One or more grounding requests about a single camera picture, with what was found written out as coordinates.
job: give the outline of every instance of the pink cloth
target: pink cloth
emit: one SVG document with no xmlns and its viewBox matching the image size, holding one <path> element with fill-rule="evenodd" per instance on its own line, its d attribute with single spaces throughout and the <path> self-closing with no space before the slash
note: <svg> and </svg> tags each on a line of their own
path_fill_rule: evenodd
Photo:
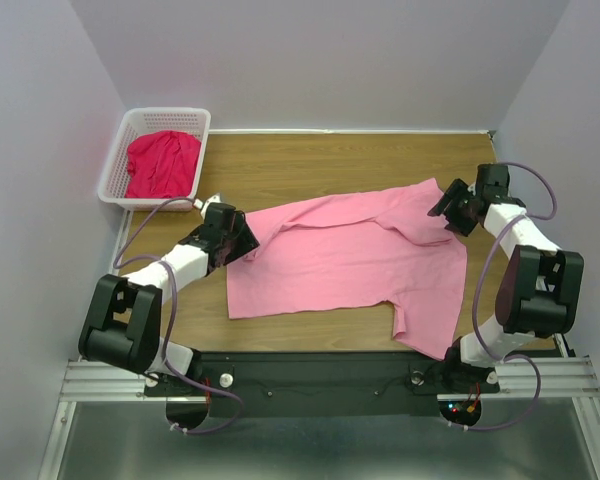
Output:
<svg viewBox="0 0 600 480">
<path fill-rule="evenodd" d="M 129 148 L 127 198 L 187 196 L 200 154 L 200 140 L 184 132 L 162 131 L 136 138 Z"/>
<path fill-rule="evenodd" d="M 435 179 L 247 214 L 260 247 L 227 267 L 230 318 L 395 306 L 393 338 L 441 359 L 462 305 L 467 255 L 427 212 Z"/>
</svg>

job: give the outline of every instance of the red fabric in basket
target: red fabric in basket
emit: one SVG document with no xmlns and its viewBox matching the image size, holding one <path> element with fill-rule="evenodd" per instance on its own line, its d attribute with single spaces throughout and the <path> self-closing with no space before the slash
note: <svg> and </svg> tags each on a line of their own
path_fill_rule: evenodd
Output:
<svg viewBox="0 0 600 480">
<path fill-rule="evenodd" d="M 200 140 L 162 131 L 136 138 L 127 148 L 131 181 L 126 198 L 172 198 L 191 193 Z"/>
</svg>

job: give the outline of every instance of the laundry basket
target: laundry basket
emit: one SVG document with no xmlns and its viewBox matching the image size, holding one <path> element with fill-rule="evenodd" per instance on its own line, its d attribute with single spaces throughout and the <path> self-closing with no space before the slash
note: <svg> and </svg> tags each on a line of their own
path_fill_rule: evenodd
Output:
<svg viewBox="0 0 600 480">
<path fill-rule="evenodd" d="M 134 108 L 125 113 L 116 140 L 109 151 L 107 163 L 98 186 L 98 197 L 106 203 L 116 203 L 127 210 L 152 210 L 165 201 L 164 198 L 125 198 L 131 177 L 127 173 L 127 147 L 141 135 L 162 130 L 186 132 L 202 144 L 196 173 L 188 198 L 193 199 L 198 190 L 204 151 L 207 147 L 211 114 L 202 108 Z M 167 205 L 164 210 L 191 210 L 191 202 L 180 201 Z"/>
</svg>

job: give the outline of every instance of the dark gray table front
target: dark gray table front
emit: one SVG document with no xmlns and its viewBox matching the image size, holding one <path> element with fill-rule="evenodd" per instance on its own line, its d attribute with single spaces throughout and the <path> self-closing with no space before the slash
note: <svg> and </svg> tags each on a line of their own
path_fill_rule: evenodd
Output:
<svg viewBox="0 0 600 480">
<path fill-rule="evenodd" d="M 481 424 L 528 401 L 485 402 Z M 60 478 L 595 479 L 570 399 L 542 400 L 522 424 L 464 433 L 408 416 L 244 419 L 221 434 L 170 432 L 159 403 L 81 404 Z"/>
</svg>

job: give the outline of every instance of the wooden tabletop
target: wooden tabletop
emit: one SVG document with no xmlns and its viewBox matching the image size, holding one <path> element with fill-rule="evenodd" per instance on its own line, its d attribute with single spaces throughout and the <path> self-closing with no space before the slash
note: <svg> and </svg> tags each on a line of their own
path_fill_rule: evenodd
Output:
<svg viewBox="0 0 600 480">
<path fill-rule="evenodd" d="M 455 178 L 471 183 L 476 166 L 493 162 L 487 135 L 212 135 L 198 189 L 199 198 L 222 192 L 246 212 L 335 193 L 382 190 L 435 177 L 445 189 Z M 146 217 L 133 215 L 131 231 Z M 197 211 L 159 213 L 129 248 L 163 255 L 201 223 Z M 465 300 L 456 336 L 471 332 L 471 299 L 493 237 L 479 226 L 467 246 Z M 138 262 L 132 269 L 142 266 Z M 480 319 L 493 312 L 506 267 L 495 258 L 480 302 Z M 171 303 L 163 308 L 163 331 Z M 203 351 L 405 350 L 391 339 L 393 307 L 300 312 L 242 320 L 227 315 L 226 270 L 184 288 L 172 340 Z M 550 340 L 533 348 L 553 348 Z"/>
</svg>

